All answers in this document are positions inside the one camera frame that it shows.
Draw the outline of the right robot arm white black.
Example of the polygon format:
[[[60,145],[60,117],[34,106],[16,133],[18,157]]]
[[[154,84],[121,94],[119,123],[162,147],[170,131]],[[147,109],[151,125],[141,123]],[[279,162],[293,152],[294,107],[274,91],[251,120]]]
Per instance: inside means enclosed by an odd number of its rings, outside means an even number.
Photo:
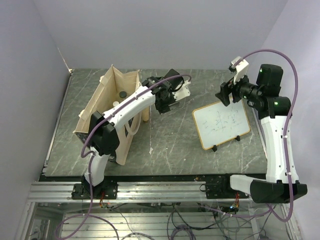
[[[258,113],[265,137],[267,171],[265,179],[233,174],[220,186],[221,194],[233,197],[238,191],[249,195],[258,204],[288,204],[305,196],[306,184],[300,183],[291,153],[289,112],[291,101],[280,96],[283,69],[278,65],[262,64],[255,84],[249,82],[247,62],[231,65],[235,75],[220,85],[216,97],[228,106],[245,100]]]

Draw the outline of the clear square bottle black cap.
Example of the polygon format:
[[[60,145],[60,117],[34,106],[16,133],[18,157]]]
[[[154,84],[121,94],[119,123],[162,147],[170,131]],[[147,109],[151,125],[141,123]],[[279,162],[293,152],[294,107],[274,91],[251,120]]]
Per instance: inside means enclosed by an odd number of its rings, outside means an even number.
[[[121,99],[126,99],[127,98],[127,92],[126,91],[121,91],[119,92],[119,97]]]

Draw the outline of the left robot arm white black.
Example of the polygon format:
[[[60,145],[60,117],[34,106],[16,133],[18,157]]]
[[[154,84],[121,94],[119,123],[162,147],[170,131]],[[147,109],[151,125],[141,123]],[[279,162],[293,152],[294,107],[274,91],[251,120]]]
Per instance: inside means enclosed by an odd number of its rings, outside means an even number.
[[[89,198],[96,199],[101,195],[108,158],[117,155],[117,149],[125,143],[121,131],[129,121],[140,117],[143,110],[151,105],[155,105],[160,114],[170,111],[171,105],[190,95],[190,83],[190,76],[185,79],[184,74],[170,69],[165,76],[151,76],[139,83],[135,91],[118,105],[91,114],[88,136],[80,154],[82,158],[90,156],[82,180],[84,192]]]

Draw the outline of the cream canvas tote bag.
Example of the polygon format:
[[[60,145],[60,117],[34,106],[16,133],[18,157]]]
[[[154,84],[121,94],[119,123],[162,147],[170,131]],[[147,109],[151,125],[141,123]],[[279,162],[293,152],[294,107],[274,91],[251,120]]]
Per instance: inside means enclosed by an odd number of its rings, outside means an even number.
[[[100,114],[113,109],[113,102],[122,102],[119,92],[125,91],[130,97],[140,87],[140,70],[123,73],[113,65],[107,70],[105,75],[100,77],[98,87],[95,89],[91,99],[85,109],[79,114],[79,120],[73,133],[84,143],[89,135],[91,115],[98,111]],[[128,122],[130,131],[134,132],[140,127],[142,114],[137,114],[132,121]],[[127,133],[126,127],[118,131],[120,140],[119,147],[115,151],[115,162],[124,166],[134,135]]]

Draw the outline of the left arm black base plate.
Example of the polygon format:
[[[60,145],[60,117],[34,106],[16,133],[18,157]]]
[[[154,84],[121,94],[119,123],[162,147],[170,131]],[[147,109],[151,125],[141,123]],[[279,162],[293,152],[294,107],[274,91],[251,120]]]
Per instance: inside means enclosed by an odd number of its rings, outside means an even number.
[[[115,200],[118,193],[118,184],[106,181],[92,187],[93,199]],[[73,186],[72,200],[90,200],[91,190],[88,182],[77,183]]]

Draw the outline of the chrome bottle white cap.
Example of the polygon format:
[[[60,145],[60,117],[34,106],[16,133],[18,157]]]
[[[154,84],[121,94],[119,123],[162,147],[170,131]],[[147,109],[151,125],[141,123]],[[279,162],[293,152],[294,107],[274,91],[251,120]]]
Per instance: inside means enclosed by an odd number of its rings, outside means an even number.
[[[113,105],[113,107],[116,107],[117,105],[119,105],[120,103],[118,102],[118,101],[114,101],[113,103],[112,103],[112,105]]]

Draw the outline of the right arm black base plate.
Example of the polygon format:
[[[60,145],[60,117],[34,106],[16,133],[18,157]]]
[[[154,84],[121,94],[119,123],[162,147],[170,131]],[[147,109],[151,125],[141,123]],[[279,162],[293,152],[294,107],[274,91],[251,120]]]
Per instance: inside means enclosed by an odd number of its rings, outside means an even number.
[[[204,192],[207,199],[235,199],[237,191],[231,188],[230,174],[206,174]]]

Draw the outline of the beige squeeze tube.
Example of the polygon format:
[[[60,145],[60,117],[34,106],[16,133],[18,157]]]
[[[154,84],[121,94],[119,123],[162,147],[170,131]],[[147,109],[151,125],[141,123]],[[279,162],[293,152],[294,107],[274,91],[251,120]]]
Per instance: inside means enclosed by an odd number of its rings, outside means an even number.
[[[142,112],[141,112],[141,118],[144,123],[147,123],[150,119],[150,106],[146,107]]]

